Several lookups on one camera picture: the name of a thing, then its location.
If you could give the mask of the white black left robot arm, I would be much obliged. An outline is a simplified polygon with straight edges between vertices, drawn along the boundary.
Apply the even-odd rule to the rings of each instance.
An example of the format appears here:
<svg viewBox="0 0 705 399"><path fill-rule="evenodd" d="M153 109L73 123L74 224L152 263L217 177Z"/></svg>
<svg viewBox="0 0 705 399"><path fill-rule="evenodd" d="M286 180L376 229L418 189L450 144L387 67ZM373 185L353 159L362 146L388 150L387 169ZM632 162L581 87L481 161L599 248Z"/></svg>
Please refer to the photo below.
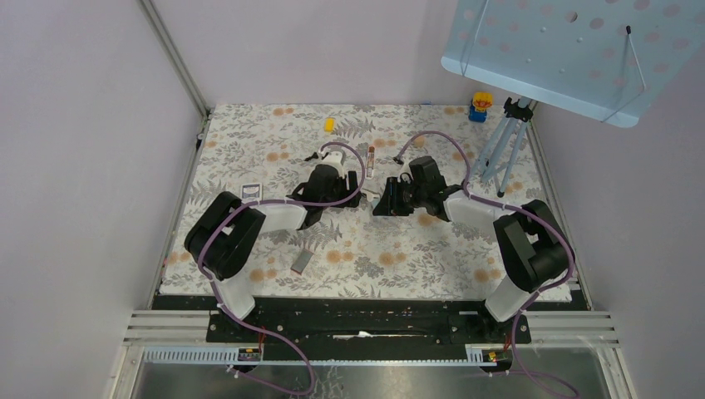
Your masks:
<svg viewBox="0 0 705 399"><path fill-rule="evenodd" d="M284 199L246 199L229 191L216 196L185 237L185 250L207 278L219 308L243 320L254 296L242 274L261 234L304 230L328 208L355 208L363 179L343 169L339 151L318 153L319 163L306 181Z"/></svg>

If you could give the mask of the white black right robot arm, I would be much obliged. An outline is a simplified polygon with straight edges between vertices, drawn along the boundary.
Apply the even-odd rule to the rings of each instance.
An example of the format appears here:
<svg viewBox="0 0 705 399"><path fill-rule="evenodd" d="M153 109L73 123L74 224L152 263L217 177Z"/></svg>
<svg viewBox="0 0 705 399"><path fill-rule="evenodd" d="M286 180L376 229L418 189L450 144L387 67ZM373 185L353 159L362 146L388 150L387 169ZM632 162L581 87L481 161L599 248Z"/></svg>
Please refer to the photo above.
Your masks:
<svg viewBox="0 0 705 399"><path fill-rule="evenodd" d="M485 316L496 323L514 317L550 280L569 276L575 256L548 205L522 206L467 194L449 185L429 155L412 160L389 177L375 216L402 217L424 209L454 225L478 229L496 240L505 277L484 301Z"/></svg>

